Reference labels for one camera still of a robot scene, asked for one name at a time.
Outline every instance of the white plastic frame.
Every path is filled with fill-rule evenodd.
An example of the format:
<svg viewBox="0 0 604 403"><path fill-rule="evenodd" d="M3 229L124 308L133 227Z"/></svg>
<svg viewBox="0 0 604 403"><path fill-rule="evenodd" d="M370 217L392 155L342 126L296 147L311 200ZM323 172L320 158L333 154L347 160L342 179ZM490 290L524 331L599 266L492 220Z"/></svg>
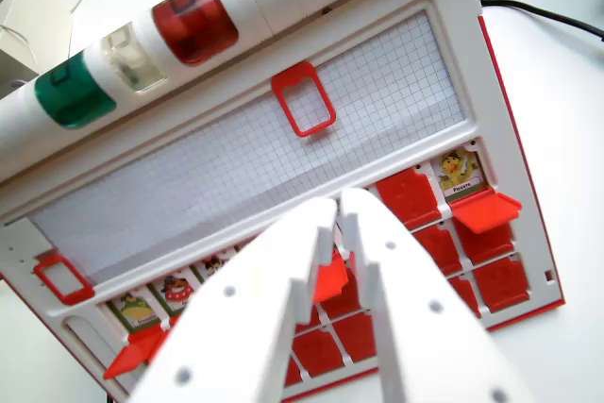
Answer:
<svg viewBox="0 0 604 403"><path fill-rule="evenodd" d="M341 210L359 300L373 313L386 403L533 401L430 255L382 203L346 189ZM193 297L130 402L279 401L294 324L310 320L316 263L329 260L335 215L333 200L308 200L246 246ZM241 335L260 301L261 317ZM207 310L215 316L208 319ZM204 354L191 348L216 332L229 339L228 351L220 343L207 344Z"/></svg>
<svg viewBox="0 0 604 403"><path fill-rule="evenodd" d="M270 77L298 61L307 59L316 66L421 9L428 13L467 120L97 285L95 297L77 306L62 306L30 275L37 263L35 257L51 244L26 219L19 220L28 212L268 92ZM0 220L11 224L0 230L0 271L91 374L114 397L124 400L137 374L126 374L116 380L102 379L107 364L101 358L109 357L110 353L116 355L126 344L124 333L99 309L105 301L257 235L306 199L335 197L346 187L366 187L476 138L483 156L487 157L481 163L491 184L524 206L520 218L512 222L512 229L531 288L530 301L483 317L483 323L494 326L560 301L562 294L542 219L478 22L479 15L478 0L349 0L336 5L329 14L283 36L246 60L175 94L169 103L156 105L1 187ZM553 272L553 281L545 280L545 271ZM86 341L86 345L71 329L65 328L65 320L74 317L94 326L96 337Z"/></svg>

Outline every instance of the graph paper sheet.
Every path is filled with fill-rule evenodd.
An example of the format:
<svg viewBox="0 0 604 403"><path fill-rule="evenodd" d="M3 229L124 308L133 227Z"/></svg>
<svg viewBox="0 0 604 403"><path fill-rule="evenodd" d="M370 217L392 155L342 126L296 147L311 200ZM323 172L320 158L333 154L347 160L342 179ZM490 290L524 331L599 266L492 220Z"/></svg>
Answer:
<svg viewBox="0 0 604 403"><path fill-rule="evenodd" d="M100 282L463 119L424 12L316 70L337 112L318 134L269 92L30 217ZM324 117L308 86L286 96L302 129Z"/></svg>

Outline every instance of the plastic game piece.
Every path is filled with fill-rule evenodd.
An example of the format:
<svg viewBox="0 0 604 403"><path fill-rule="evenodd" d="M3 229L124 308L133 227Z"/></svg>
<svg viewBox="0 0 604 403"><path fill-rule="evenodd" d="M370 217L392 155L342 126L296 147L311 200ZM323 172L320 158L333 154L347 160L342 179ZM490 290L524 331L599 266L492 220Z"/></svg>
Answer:
<svg viewBox="0 0 604 403"><path fill-rule="evenodd" d="M290 107L287 105L287 101L283 96L283 91L287 87L297 85L305 77L309 77L310 79L312 79L314 85L316 85L317 90L323 98L323 102L325 103L327 112L329 112L329 118L323 123L320 123L319 125L315 125L309 129L302 131L300 130L298 124L295 122L294 116L292 115L292 111L290 110ZM288 68L287 70L279 73L278 75L273 76L273 79L271 80L271 86L273 88L275 96L279 101L279 104L285 112L285 116L289 120L290 125L292 125L295 134L297 134L298 136L307 137L310 134L314 134L315 132L320 131L321 129L325 129L329 125L333 125L333 123L336 121L336 111L331 105L331 101L329 101L329 97L327 96L327 92L323 88L321 79L319 79L319 75L317 75L317 72L314 70L314 67L307 61L300 61L299 63L296 63L296 65Z"/></svg>
<svg viewBox="0 0 604 403"><path fill-rule="evenodd" d="M318 304L340 294L342 288L348 282L348 274L344 260L336 247L331 254L331 264L328 266L319 266L319 276L317 277L317 286L314 291L314 303Z"/></svg>
<svg viewBox="0 0 604 403"><path fill-rule="evenodd" d="M413 236L429 252L443 274L461 271L460 256L447 230L432 226L416 231Z"/></svg>
<svg viewBox="0 0 604 403"><path fill-rule="evenodd" d="M321 329L295 337L294 354L311 377L344 367L342 354L331 334Z"/></svg>
<svg viewBox="0 0 604 403"><path fill-rule="evenodd" d="M290 364L287 367L287 375L285 375L285 386L291 386L292 384L296 384L296 382L300 382L301 380L300 369L298 368L294 359L290 357Z"/></svg>
<svg viewBox="0 0 604 403"><path fill-rule="evenodd" d="M159 325L148 327L145 330L130 334L128 345L122 348L120 354L111 363L104 379L112 379L124 373L131 372L143 362L148 361L158 349L158 344L163 342L165 334Z"/></svg>
<svg viewBox="0 0 604 403"><path fill-rule="evenodd" d="M474 271L482 299L491 312L529 300L529 283L520 260L506 258Z"/></svg>
<svg viewBox="0 0 604 403"><path fill-rule="evenodd" d="M407 169L376 183L384 205L405 224L418 228L441 218L428 177Z"/></svg>
<svg viewBox="0 0 604 403"><path fill-rule="evenodd" d="M372 358L376 355L376 342L371 316L357 313L333 325L346 353L353 362Z"/></svg>
<svg viewBox="0 0 604 403"><path fill-rule="evenodd" d="M84 51L38 77L35 90L48 116L70 129L83 127L117 106L91 76Z"/></svg>
<svg viewBox="0 0 604 403"><path fill-rule="evenodd" d="M342 292L321 303L321 307L332 320L361 309L355 275L350 269L346 269L346 273L348 283L343 286Z"/></svg>
<svg viewBox="0 0 604 403"><path fill-rule="evenodd" d="M453 217L474 233L480 234L502 226L518 217L522 204L513 198L496 193L493 188L475 193L450 203Z"/></svg>
<svg viewBox="0 0 604 403"><path fill-rule="evenodd" d="M160 35L186 65L203 63L239 38L220 0L164 0L152 11Z"/></svg>
<svg viewBox="0 0 604 403"><path fill-rule="evenodd" d="M479 235L455 219L453 219L453 225L460 237L465 255L474 264L513 251L512 231L508 224L491 228Z"/></svg>
<svg viewBox="0 0 604 403"><path fill-rule="evenodd" d="M455 289L461 299L468 305L470 310L480 318L480 311L478 310L478 302L474 290L472 290L472 284L467 280L463 280L461 277L453 277L449 279L449 283Z"/></svg>
<svg viewBox="0 0 604 403"><path fill-rule="evenodd" d="M65 266L79 281L79 283L82 285L82 288L69 294L63 294L50 279L50 277L48 277L44 272L48 268L59 265ZM90 299L94 296L94 288L81 274L78 273L75 267L57 251L50 254L45 259L40 261L40 263L34 266L34 274L46 284L48 289L55 294L60 302L67 306L74 306L75 304L85 301L86 299Z"/></svg>

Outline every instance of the red plastic clip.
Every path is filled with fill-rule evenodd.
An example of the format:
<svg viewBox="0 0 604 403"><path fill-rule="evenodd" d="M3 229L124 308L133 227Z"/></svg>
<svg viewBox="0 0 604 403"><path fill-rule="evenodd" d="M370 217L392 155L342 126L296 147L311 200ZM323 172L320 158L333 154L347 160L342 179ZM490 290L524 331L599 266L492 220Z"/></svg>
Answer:
<svg viewBox="0 0 604 403"><path fill-rule="evenodd" d="M449 203L453 217L479 235L518 217L522 204L493 188Z"/></svg>
<svg viewBox="0 0 604 403"><path fill-rule="evenodd" d="M64 264L67 269L77 278L79 283L82 284L82 288L69 294L63 294L60 290L55 286L55 284L46 276L44 270L50 268L51 266L55 266L57 264ZM60 302L67 306L74 306L75 304L79 304L86 299L90 299L94 296L94 288L84 279L84 277L78 273L75 267L60 253L55 252L49 257L42 260L36 266L34 266L34 274L38 276L42 282L46 284L46 286L50 289L51 292L55 294L55 296L59 299Z"/></svg>
<svg viewBox="0 0 604 403"><path fill-rule="evenodd" d="M317 90L323 98L323 102L325 103L327 111L329 112L329 118L323 123L320 123L319 125L315 125L310 129L307 129L306 131L301 131L297 123L295 122L294 116L292 115L292 111L290 110L289 106L287 105L287 102L285 101L285 97L283 96L283 90L285 90L285 88L287 87L297 85L304 77L310 77L314 82L314 85L316 85ZM314 67L307 61L300 61L299 63L296 63L296 65L288 68L287 70L279 73L278 75L273 76L273 79L271 80L271 86L273 87L273 92L279 100L279 104L283 108L287 119L290 121L290 125L292 125L294 132L298 136L307 137L310 134L314 134L315 132L320 131L321 129L325 129L329 125L333 125L333 123L336 121L336 111L331 105L331 101L329 101L329 97L327 96L327 92L323 88L321 79L319 79L319 75L317 75L317 72L314 70Z"/></svg>

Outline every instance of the screw hole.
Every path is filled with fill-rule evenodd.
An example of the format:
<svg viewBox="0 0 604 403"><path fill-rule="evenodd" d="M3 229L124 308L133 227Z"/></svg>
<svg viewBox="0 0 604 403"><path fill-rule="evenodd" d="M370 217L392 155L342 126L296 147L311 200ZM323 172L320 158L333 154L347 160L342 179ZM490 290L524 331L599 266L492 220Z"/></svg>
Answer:
<svg viewBox="0 0 604 403"><path fill-rule="evenodd" d="M184 385L191 380L191 370L188 368L181 368L176 373L176 384Z"/></svg>
<svg viewBox="0 0 604 403"><path fill-rule="evenodd" d="M430 301L428 307L430 307L430 310L434 313L440 313L443 311L443 304L438 301Z"/></svg>
<svg viewBox="0 0 604 403"><path fill-rule="evenodd" d="M506 403L508 401L508 396L501 389L494 389L491 397L496 403Z"/></svg>

